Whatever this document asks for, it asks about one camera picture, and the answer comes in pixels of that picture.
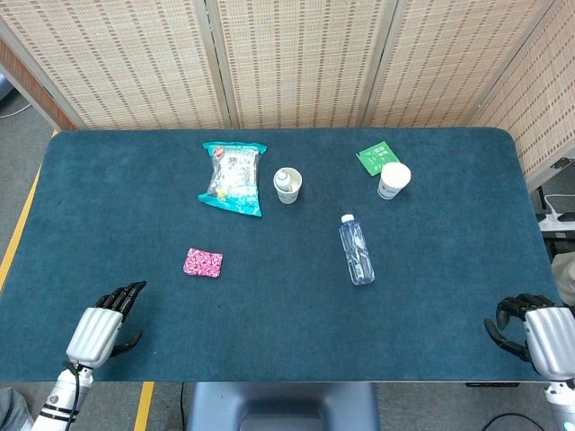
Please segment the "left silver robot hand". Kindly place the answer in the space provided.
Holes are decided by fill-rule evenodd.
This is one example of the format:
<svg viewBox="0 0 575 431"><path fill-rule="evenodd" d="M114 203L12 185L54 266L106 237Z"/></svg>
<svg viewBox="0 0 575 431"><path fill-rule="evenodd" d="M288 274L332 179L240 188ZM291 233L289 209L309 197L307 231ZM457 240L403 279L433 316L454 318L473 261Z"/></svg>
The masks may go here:
<svg viewBox="0 0 575 431"><path fill-rule="evenodd" d="M137 345L142 330L137 330L127 342L117 344L116 340L145 286L146 281L137 281L119 287L84 311L66 348L68 362L75 369L100 368L111 357L127 353Z"/></svg>

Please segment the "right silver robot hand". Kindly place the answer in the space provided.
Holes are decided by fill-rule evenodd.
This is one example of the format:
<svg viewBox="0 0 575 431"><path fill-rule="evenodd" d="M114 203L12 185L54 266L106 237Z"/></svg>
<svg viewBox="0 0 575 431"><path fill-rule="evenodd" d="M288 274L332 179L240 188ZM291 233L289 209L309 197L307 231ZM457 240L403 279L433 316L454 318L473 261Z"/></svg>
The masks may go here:
<svg viewBox="0 0 575 431"><path fill-rule="evenodd" d="M523 344L501 333L512 317L522 322ZM559 306L544 295L508 296L498 303L496 319L485 318L483 325L496 346L531 364L544 379L574 379L574 316L569 307Z"/></svg>

